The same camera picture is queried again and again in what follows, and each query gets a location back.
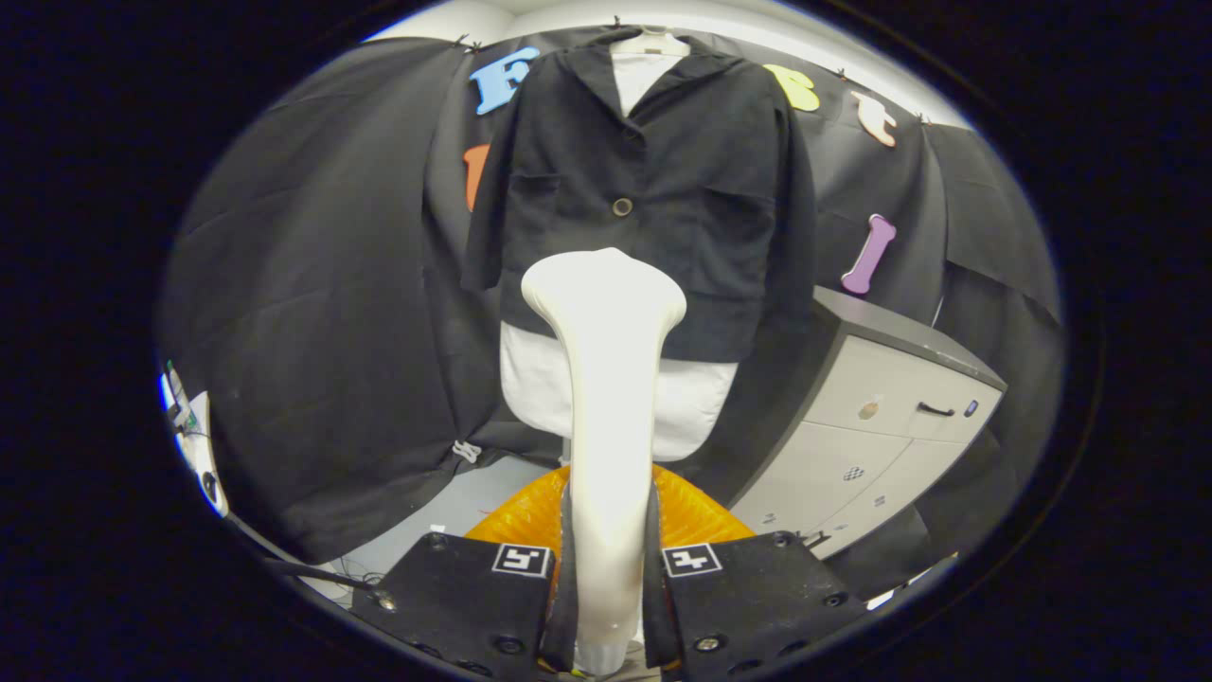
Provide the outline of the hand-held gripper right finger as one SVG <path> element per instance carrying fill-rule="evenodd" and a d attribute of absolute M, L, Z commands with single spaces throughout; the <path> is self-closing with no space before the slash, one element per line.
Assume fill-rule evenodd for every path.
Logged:
<path fill-rule="evenodd" d="M 861 627 L 867 604 L 791 531 L 749 529 L 654 468 L 648 665 L 664 678 L 770 678 Z"/>

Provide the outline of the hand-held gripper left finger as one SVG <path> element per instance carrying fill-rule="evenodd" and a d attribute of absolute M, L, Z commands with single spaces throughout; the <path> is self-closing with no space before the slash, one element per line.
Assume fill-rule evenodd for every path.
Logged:
<path fill-rule="evenodd" d="M 579 621 L 568 474 L 545 471 L 463 534 L 427 531 L 351 617 L 411 657 L 470 678 L 567 669 Z"/>

